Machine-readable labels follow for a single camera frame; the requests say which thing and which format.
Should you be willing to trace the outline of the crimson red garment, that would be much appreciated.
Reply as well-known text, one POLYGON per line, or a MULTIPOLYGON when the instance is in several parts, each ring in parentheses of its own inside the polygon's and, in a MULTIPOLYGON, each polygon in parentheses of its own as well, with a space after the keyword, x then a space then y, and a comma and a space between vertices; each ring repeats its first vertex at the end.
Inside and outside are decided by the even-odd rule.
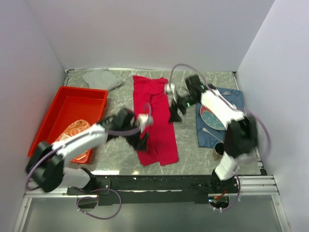
POLYGON ((138 151, 140 163, 147 166, 159 162, 161 166, 179 161, 174 126, 169 123, 169 101, 164 92, 168 80, 161 77, 150 79, 133 76, 133 105, 136 115, 148 112, 151 107, 153 124, 146 128, 149 133, 147 150, 138 151))

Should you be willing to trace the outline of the orange white patterned cloth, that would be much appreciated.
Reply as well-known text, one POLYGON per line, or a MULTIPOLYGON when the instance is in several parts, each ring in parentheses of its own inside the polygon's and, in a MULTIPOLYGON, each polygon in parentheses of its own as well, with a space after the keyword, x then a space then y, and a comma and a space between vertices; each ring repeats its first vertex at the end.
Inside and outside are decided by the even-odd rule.
MULTIPOLYGON (((86 120, 76 120, 66 127, 66 129, 57 137, 55 142, 68 139, 74 135, 84 132, 88 128, 90 128, 90 124, 86 120)), ((71 162, 77 164, 88 164, 91 158, 91 154, 92 152, 88 150, 73 158, 71 162)))

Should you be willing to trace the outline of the grey t-shirt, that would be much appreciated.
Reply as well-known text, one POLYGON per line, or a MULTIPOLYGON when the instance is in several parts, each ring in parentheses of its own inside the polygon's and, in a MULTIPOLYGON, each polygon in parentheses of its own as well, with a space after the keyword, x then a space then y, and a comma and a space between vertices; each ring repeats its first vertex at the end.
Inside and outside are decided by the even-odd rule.
POLYGON ((82 78, 92 89, 112 91, 124 84, 120 78, 108 70, 89 71, 82 75, 82 78))

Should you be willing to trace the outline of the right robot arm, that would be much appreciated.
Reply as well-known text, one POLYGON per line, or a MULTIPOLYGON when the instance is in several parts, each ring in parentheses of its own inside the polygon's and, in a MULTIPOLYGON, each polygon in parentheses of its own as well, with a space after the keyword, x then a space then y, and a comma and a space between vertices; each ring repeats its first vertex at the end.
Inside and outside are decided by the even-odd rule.
POLYGON ((211 181, 211 188, 220 193, 228 187, 227 180, 235 175, 239 163, 258 145, 256 119, 229 103, 212 84, 202 84, 198 75, 190 76, 185 81, 187 95, 179 95, 172 83, 164 87, 164 92, 172 96, 169 122, 181 122, 178 112, 185 115, 188 107, 200 103, 224 125, 224 153, 214 169, 217 177, 211 181))

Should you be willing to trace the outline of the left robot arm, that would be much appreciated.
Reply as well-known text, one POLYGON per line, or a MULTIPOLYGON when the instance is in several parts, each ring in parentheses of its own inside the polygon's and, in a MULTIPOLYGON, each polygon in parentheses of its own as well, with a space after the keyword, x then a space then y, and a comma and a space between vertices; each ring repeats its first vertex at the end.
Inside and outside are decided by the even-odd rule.
POLYGON ((40 142, 25 168, 26 184, 33 180, 37 184, 35 189, 44 192, 64 186, 91 194, 98 190, 98 177, 86 168, 69 168, 68 163, 80 154, 118 137, 124 137, 136 151, 146 151, 149 133, 144 130, 152 123, 151 109, 136 115, 130 109, 122 108, 117 114, 103 118, 65 140, 52 144, 40 142))

